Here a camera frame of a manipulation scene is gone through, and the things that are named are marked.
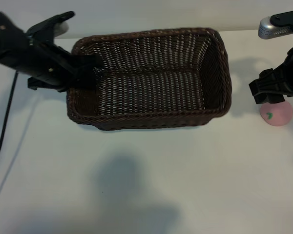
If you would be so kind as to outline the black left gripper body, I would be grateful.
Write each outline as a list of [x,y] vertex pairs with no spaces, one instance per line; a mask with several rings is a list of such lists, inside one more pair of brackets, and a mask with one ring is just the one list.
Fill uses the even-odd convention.
[[69,58],[70,54],[65,50],[30,38],[28,47],[17,53],[15,69],[30,76],[27,80],[29,89],[64,92],[76,76],[76,68],[69,63]]

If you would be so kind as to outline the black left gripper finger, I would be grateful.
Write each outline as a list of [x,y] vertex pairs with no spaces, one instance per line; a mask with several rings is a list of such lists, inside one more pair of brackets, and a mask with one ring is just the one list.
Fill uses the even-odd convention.
[[72,82],[72,88],[77,89],[95,89],[97,76],[93,71],[84,71],[76,76]]
[[72,55],[74,66],[79,71],[92,71],[94,68],[103,67],[102,58],[97,55]]

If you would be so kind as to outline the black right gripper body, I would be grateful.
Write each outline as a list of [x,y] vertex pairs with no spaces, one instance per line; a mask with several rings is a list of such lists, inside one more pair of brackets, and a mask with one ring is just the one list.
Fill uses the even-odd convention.
[[249,87],[254,98],[293,97],[293,48],[281,65],[262,71]]

